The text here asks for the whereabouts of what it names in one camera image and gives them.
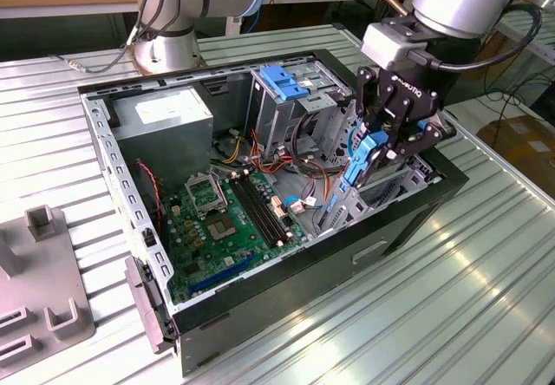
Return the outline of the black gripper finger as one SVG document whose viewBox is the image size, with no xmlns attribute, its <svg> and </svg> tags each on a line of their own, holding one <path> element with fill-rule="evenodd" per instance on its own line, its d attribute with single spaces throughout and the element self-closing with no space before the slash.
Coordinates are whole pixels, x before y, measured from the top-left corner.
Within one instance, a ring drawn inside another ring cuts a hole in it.
<svg viewBox="0 0 555 385">
<path fill-rule="evenodd" d="M 376 142 L 389 140 L 378 74 L 370 67 L 359 67 L 356 73 L 356 114 L 363 136 L 370 135 Z"/>
<path fill-rule="evenodd" d="M 384 127 L 387 141 L 376 147 L 372 154 L 371 172 L 389 166 L 390 163 L 407 160 L 439 142 L 454 136 L 454 129 L 438 114 L 424 120 Z"/>
</svg>

